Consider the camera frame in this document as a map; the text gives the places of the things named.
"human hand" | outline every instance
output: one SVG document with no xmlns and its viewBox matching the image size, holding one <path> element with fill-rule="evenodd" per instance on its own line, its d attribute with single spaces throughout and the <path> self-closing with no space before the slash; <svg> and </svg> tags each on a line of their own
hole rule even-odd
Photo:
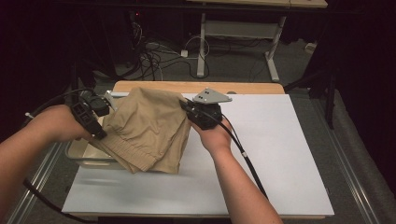
<svg viewBox="0 0 396 224">
<path fill-rule="evenodd" d="M 66 142 L 79 138 L 92 140 L 91 134 L 75 120 L 67 105 L 50 106 L 32 119 L 25 128 L 42 133 L 48 142 Z"/>
<path fill-rule="evenodd" d="M 228 130 L 232 130 L 231 124 L 226 119 L 223 119 L 222 124 Z M 201 136 L 202 144 L 212 157 L 223 151 L 231 151 L 231 136 L 220 125 L 214 129 L 203 131 L 193 123 L 192 128 Z"/>
</svg>

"silver bracket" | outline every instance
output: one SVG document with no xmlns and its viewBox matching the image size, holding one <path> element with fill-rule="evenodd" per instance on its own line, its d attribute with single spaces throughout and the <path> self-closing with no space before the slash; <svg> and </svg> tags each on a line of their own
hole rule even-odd
<svg viewBox="0 0 396 224">
<path fill-rule="evenodd" d="M 216 103 L 231 102 L 233 98 L 206 87 L 206 89 L 201 91 L 192 100 L 204 105 L 211 105 Z"/>
<path fill-rule="evenodd" d="M 114 98 L 111 95 L 111 91 L 106 91 L 104 97 L 107 99 L 107 101 L 110 103 L 110 107 L 113 108 L 114 111 L 117 111 L 117 106 L 114 103 Z"/>
</svg>

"white tabletop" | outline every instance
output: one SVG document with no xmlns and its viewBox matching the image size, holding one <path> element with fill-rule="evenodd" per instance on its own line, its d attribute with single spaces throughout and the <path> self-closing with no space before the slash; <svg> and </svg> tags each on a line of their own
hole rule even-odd
<svg viewBox="0 0 396 224">
<path fill-rule="evenodd" d="M 196 94 L 184 94 L 188 98 Z M 290 97 L 230 95 L 221 105 L 282 217 L 334 214 Z M 250 175 L 236 145 L 233 154 Z M 178 175 L 80 167 L 64 212 L 94 216 L 227 216 L 213 161 L 191 129 Z"/>
</svg>

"khaki pants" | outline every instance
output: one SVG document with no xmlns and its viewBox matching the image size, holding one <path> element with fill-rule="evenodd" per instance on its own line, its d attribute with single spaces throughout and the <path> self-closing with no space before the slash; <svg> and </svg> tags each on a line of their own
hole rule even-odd
<svg viewBox="0 0 396 224">
<path fill-rule="evenodd" d="M 147 170 L 177 174 L 190 132 L 180 93 L 143 88 L 116 101 L 118 110 L 105 116 L 107 136 L 91 144 L 132 173 Z"/>
</svg>

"person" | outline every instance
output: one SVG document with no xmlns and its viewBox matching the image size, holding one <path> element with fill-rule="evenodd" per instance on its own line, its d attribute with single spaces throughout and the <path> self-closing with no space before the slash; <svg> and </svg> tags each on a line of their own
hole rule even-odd
<svg viewBox="0 0 396 224">
<path fill-rule="evenodd" d="M 223 124 L 231 130 L 227 120 Z M 275 208 L 262 195 L 231 152 L 231 137 L 219 125 L 202 131 L 203 146 L 215 163 L 219 184 L 232 223 L 282 223 Z M 18 186 L 40 151 L 52 142 L 92 136 L 76 122 L 67 105 L 55 105 L 33 118 L 26 127 L 0 144 L 0 220 L 16 197 Z"/>
</svg>

